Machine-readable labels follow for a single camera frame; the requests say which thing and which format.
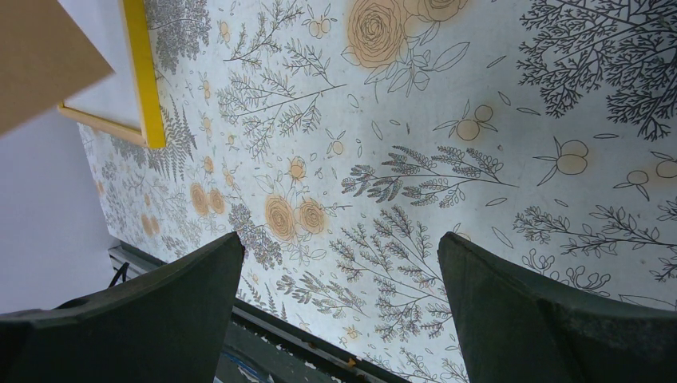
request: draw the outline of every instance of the brown cardboard sheet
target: brown cardboard sheet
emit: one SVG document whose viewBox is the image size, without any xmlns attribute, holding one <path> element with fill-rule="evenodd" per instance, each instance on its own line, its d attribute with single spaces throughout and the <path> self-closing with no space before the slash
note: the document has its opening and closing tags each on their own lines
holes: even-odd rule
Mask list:
<svg viewBox="0 0 677 383">
<path fill-rule="evenodd" d="M 2 5 L 0 135 L 112 72 L 56 0 Z"/>
</svg>

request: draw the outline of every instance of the floral tablecloth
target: floral tablecloth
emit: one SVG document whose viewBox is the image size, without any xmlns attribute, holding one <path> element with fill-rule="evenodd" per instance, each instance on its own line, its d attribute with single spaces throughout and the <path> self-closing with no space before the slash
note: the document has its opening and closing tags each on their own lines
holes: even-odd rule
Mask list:
<svg viewBox="0 0 677 383">
<path fill-rule="evenodd" d="M 238 231 L 241 299 L 415 382 L 467 381 L 447 231 L 675 310 L 674 2 L 145 5 L 167 147 L 81 126 L 112 235 Z"/>
</svg>

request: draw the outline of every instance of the white wall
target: white wall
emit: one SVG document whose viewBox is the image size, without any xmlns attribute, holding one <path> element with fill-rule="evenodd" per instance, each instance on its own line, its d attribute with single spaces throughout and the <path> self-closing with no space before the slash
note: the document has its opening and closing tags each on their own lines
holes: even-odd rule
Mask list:
<svg viewBox="0 0 677 383">
<path fill-rule="evenodd" d="M 49 111 L 0 138 L 0 313 L 51 309 L 113 277 L 75 122 Z"/>
</svg>

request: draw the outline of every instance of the yellow frame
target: yellow frame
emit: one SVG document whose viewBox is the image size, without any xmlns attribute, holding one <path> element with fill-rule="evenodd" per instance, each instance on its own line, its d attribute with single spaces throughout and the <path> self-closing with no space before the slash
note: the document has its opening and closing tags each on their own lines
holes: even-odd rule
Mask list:
<svg viewBox="0 0 677 383">
<path fill-rule="evenodd" d="M 137 103 L 141 111 L 141 131 L 105 118 L 65 106 L 58 111 L 77 122 L 146 148 L 163 148 L 164 126 L 157 96 L 155 69 L 152 66 L 150 37 L 146 25 L 143 0 L 121 0 L 123 22 L 127 29 L 127 47 L 132 53 L 132 71 Z"/>
</svg>

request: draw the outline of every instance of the black strap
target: black strap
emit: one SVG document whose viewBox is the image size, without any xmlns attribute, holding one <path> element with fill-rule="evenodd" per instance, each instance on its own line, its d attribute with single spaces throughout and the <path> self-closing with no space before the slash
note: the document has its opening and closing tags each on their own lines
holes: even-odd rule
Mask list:
<svg viewBox="0 0 677 383">
<path fill-rule="evenodd" d="M 122 266 L 117 269 L 117 273 L 115 273 L 115 276 L 113 277 L 113 280 L 110 281 L 110 284 L 108 287 L 113 287 L 117 283 L 117 280 L 120 278 L 122 275 L 122 282 L 124 283 L 127 281 L 127 269 L 129 269 L 129 262 L 125 262 L 122 264 Z"/>
</svg>

